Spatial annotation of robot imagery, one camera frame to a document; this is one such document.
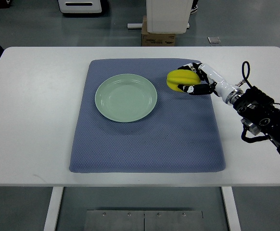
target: white machine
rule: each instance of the white machine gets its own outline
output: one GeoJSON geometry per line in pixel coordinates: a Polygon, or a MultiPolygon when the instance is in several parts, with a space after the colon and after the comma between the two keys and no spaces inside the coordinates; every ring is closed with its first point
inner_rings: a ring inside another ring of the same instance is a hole
{"type": "Polygon", "coordinates": [[[100,0],[58,0],[62,13],[101,13],[100,0]]]}
{"type": "Polygon", "coordinates": [[[185,33],[192,2],[193,0],[146,0],[148,32],[185,33]]]}

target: blue mat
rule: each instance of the blue mat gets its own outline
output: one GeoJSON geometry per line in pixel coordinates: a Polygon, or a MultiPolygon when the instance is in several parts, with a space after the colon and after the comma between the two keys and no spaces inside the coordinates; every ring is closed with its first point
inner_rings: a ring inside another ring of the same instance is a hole
{"type": "Polygon", "coordinates": [[[210,95],[190,96],[166,85],[187,59],[105,59],[89,65],[71,153],[70,171],[217,172],[226,164],[210,95]],[[118,74],[150,80],[157,104],[145,118],[117,123],[94,102],[98,86],[118,74]]]}

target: sneaker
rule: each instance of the sneaker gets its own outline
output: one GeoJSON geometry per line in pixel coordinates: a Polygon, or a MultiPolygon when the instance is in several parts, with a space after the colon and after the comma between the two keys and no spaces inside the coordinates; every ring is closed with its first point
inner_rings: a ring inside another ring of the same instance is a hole
{"type": "Polygon", "coordinates": [[[191,9],[190,14],[196,13],[198,10],[198,5],[191,9]]]}

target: metal plate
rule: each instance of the metal plate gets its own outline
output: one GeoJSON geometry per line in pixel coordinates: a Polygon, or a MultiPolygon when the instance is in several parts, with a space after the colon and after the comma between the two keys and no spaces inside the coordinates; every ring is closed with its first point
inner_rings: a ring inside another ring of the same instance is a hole
{"type": "Polygon", "coordinates": [[[145,231],[204,231],[202,211],[145,211],[145,231]]]}
{"type": "Polygon", "coordinates": [[[84,231],[204,231],[202,211],[88,210],[84,231]]]}
{"type": "Polygon", "coordinates": [[[84,231],[143,231],[143,211],[88,210],[84,231]]]}

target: black cable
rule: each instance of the black cable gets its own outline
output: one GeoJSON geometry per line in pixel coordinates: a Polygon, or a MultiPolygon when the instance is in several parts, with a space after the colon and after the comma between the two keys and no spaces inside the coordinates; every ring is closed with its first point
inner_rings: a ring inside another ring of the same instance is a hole
{"type": "Polygon", "coordinates": [[[243,125],[243,130],[242,130],[242,135],[241,138],[243,141],[247,142],[247,143],[254,143],[254,142],[259,142],[259,141],[266,141],[266,140],[270,140],[269,136],[265,135],[265,136],[258,136],[258,137],[253,137],[253,138],[248,138],[246,137],[248,128],[247,126],[243,125]]]}
{"type": "Polygon", "coordinates": [[[244,81],[248,84],[248,86],[251,88],[252,86],[249,83],[249,81],[247,80],[249,75],[250,75],[250,64],[248,61],[245,61],[242,63],[242,77],[243,77],[244,81]],[[245,64],[247,64],[247,70],[248,70],[247,76],[245,75],[245,64]]]}
{"type": "MultiPolygon", "coordinates": [[[[277,104],[277,105],[279,105],[279,106],[280,106],[280,103],[273,103],[273,104],[277,104]]],[[[280,110],[280,108],[279,108],[279,110],[280,110]]]]}

